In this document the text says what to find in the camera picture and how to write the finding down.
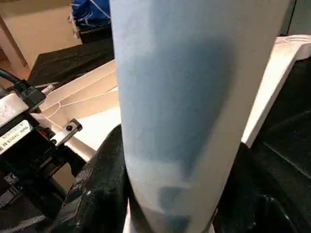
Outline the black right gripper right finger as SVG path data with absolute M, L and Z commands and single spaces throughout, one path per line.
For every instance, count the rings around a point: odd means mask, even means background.
M 309 233 L 311 181 L 270 149 L 241 143 L 213 226 L 217 233 Z

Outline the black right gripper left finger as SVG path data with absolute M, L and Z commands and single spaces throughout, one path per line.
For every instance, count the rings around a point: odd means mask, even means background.
M 51 232 L 121 233 L 128 188 L 121 125 L 117 125 L 78 173 Z

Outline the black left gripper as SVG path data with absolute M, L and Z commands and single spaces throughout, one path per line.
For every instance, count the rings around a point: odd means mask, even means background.
M 72 119 L 59 134 L 31 114 L 46 96 L 25 80 L 11 80 L 12 93 L 0 90 L 0 169 L 15 197 L 23 193 L 46 217 L 57 216 L 66 194 L 53 175 L 69 164 L 73 176 L 85 161 L 65 143 L 83 127 Z

